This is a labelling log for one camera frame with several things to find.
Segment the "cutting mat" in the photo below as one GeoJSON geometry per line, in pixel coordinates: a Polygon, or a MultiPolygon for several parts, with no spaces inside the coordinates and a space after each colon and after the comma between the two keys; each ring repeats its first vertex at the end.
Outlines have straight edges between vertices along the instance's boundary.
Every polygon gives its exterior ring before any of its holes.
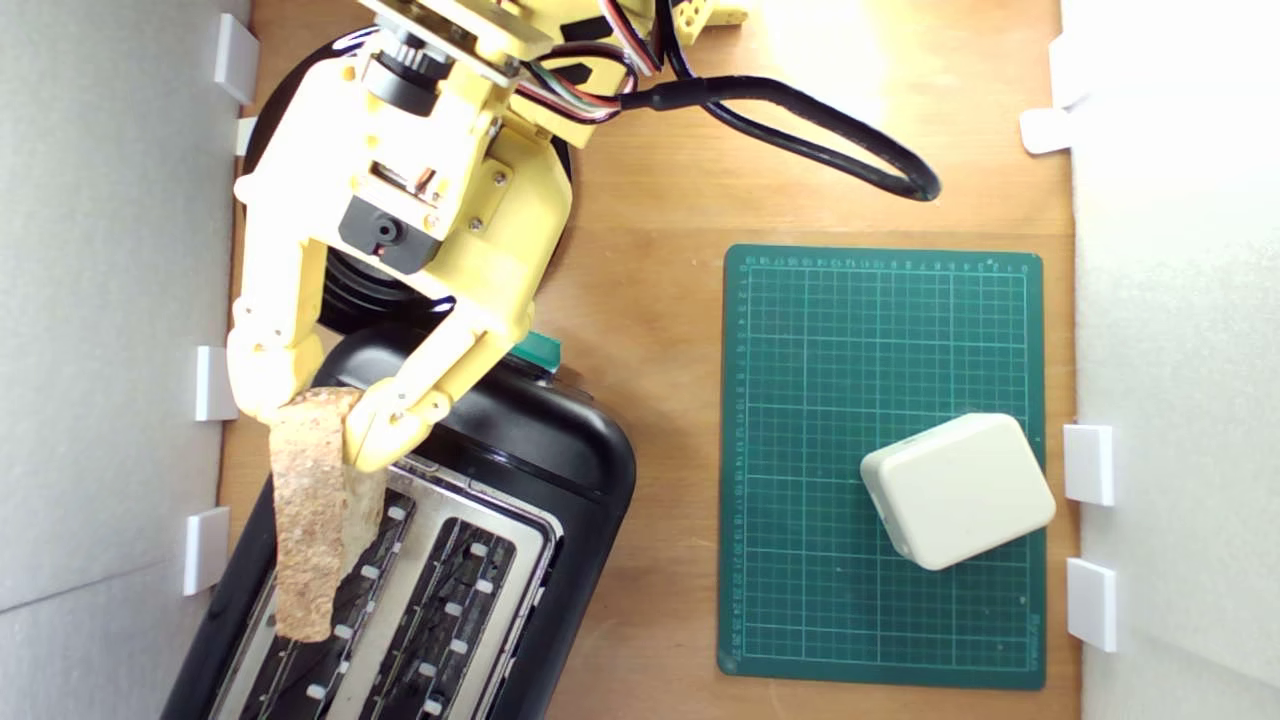
{"type": "Polygon", "coordinates": [[[724,268],[721,669],[1043,687],[1043,530],[931,573],[858,474],[970,411],[1018,418],[1043,466],[1039,258],[739,245],[724,268]]]}

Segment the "wooden surface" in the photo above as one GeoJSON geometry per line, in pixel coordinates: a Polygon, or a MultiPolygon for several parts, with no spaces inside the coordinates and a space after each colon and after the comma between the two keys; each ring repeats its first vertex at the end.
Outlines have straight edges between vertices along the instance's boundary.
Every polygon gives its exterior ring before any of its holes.
{"type": "MultiPolygon", "coordinates": [[[[695,69],[772,74],[837,104],[920,152],[943,192],[928,205],[899,200],[696,110],[625,115],[577,154],[575,217],[536,328],[564,342],[567,364],[626,429],[639,479],[549,717],[1074,720],[1080,660],[1065,628],[1064,574],[1078,532],[1061,500],[1056,432],[1075,397],[1070,174],[1065,156],[1029,158],[1018,136],[1018,114],[1050,99],[1057,0],[758,4],[746,27],[713,31],[691,50],[695,69]],[[1050,480],[1060,501],[1048,532],[1044,691],[805,683],[716,669],[721,288],[735,242],[1044,259],[1050,480]]],[[[315,46],[366,20],[353,0],[255,0],[259,97],[315,46]]],[[[265,434],[253,423],[229,424],[223,469],[221,502],[238,532],[266,473],[265,434]]]]}

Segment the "white wall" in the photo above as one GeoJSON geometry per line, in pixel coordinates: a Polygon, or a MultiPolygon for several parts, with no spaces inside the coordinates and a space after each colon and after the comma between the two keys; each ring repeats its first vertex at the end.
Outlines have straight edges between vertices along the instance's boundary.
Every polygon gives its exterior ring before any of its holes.
{"type": "Polygon", "coordinates": [[[207,598],[182,528],[220,424],[233,118],[218,15],[247,0],[0,1],[0,717],[155,716],[207,598]]]}
{"type": "Polygon", "coordinates": [[[1116,433],[1087,720],[1280,717],[1280,6],[1066,0],[1079,416],[1116,433]]]}

